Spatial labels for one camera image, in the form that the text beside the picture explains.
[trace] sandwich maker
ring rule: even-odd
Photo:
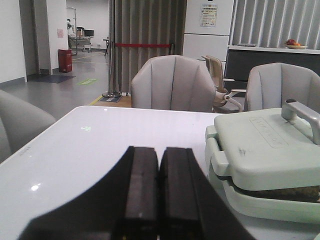
[[[282,108],[219,115],[205,139],[209,181],[236,211],[320,224],[320,114],[289,99]],[[311,186],[314,199],[256,194]]]

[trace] white refrigerator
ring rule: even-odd
[[[226,62],[234,0],[187,0],[183,56]]]

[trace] apple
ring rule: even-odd
[[[287,44],[287,45],[295,45],[295,43],[296,43],[296,40],[294,40],[294,39],[289,39],[285,42],[285,44]]]

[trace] monitor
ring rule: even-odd
[[[91,37],[93,38],[95,36],[95,30],[84,30],[84,36],[85,37]]]

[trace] chair backrest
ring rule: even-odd
[[[219,93],[228,94],[228,91],[224,87],[224,72],[221,60],[210,55],[202,57],[205,59],[206,67],[208,68],[216,90]]]
[[[308,68],[281,62],[259,65],[250,71],[245,110],[280,108],[287,99],[320,113],[320,77]]]
[[[211,112],[215,93],[206,66],[180,55],[149,59],[131,81],[133,108]]]
[[[55,121],[42,109],[0,90],[0,163]]]

